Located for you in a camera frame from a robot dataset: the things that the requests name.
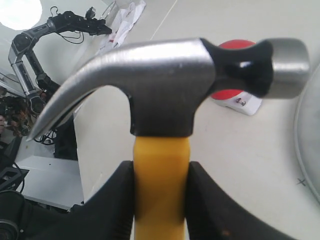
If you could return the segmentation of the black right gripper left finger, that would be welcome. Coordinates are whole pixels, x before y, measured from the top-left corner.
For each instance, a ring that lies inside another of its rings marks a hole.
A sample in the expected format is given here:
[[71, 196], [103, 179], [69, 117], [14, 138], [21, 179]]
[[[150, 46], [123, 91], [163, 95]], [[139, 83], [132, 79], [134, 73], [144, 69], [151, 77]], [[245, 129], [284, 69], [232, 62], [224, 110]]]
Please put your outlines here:
[[134, 207], [134, 168], [123, 161], [107, 182], [63, 224], [61, 240], [129, 240]]

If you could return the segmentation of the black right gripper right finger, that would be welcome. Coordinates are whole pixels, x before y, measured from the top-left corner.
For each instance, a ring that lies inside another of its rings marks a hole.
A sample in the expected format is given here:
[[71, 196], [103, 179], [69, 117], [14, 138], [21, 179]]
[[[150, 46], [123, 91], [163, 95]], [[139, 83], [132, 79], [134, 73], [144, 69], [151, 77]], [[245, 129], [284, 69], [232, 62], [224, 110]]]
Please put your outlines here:
[[185, 218], [191, 240], [289, 240], [235, 202], [199, 162], [189, 164]]

